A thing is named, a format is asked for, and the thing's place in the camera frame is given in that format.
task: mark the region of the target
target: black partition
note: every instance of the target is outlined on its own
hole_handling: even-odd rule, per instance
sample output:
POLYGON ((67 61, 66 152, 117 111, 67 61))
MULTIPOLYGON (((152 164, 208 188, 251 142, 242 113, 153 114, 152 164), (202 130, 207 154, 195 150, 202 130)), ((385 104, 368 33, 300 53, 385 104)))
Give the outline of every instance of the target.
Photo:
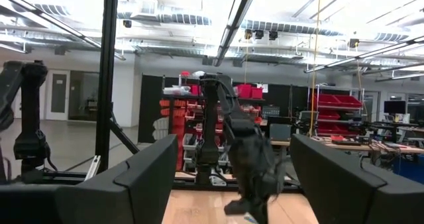
MULTIPOLYGON (((147 76, 142 77, 142 89, 140 98, 140 122, 138 126, 138 142, 149 142, 155 141, 153 137, 154 127, 153 123, 160 119, 159 101, 161 100, 162 94, 162 76, 147 76)), ((178 85, 178 78, 165 78, 165 87, 172 87, 178 85)), ((333 95, 348 95, 349 91, 335 90, 335 89, 320 89, 321 93, 333 94, 333 95)), ((280 116, 288 117, 289 107, 295 109, 308 108, 308 87, 290 86, 290 85, 278 85, 268 84, 268 93, 263 94, 265 103, 263 105, 273 105, 280 108, 280 116)))

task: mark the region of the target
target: gray floor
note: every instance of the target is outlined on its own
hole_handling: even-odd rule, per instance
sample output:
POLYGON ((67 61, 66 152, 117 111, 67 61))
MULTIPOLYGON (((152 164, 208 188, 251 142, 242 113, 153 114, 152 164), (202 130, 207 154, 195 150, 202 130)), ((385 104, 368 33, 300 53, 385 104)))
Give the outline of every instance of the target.
MULTIPOLYGON (((59 170, 67 170, 72 166, 91 158, 95 150, 95 123, 42 121, 41 130, 46 135, 52 150, 52 161, 59 170)), ((137 140, 138 127, 124 129, 125 134, 133 141, 137 140)), ((13 145, 21 133, 21 120, 17 119, 9 129, 0 134, 3 156, 11 160, 13 177, 21 173, 21 161, 16 161, 13 155, 13 145)), ((139 145, 140 149, 148 144, 139 145)), ((128 149, 111 133, 111 150, 109 166, 114 166, 131 156, 128 149)), ((75 172, 87 172, 91 161, 72 169, 75 172)))

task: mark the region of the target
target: ductwork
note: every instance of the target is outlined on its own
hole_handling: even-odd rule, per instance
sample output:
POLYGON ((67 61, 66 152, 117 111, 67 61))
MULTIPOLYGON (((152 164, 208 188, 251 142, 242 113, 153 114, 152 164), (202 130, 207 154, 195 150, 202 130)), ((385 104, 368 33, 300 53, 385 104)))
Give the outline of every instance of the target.
MULTIPOLYGON (((156 8, 143 8, 148 3, 120 2, 118 8, 118 19, 131 19, 142 23, 177 23, 184 25, 211 25, 212 20, 200 14, 195 14, 184 9, 174 7, 156 6, 156 8), (140 11, 143 16, 134 16, 135 11, 140 11)), ((70 10, 61 5, 45 5, 36 3, 35 6, 49 15, 59 17, 71 17, 70 10)), ((276 32, 293 32, 299 34, 315 34, 317 30, 316 21, 285 18, 283 21, 255 21, 245 19, 241 28, 251 30, 264 30, 276 32)), ((348 38, 359 38, 363 40, 375 40, 384 42, 399 42, 411 36, 407 28, 384 27, 369 28, 358 31, 343 31, 335 28, 327 22, 321 22, 318 34, 323 36, 347 36, 348 38)))

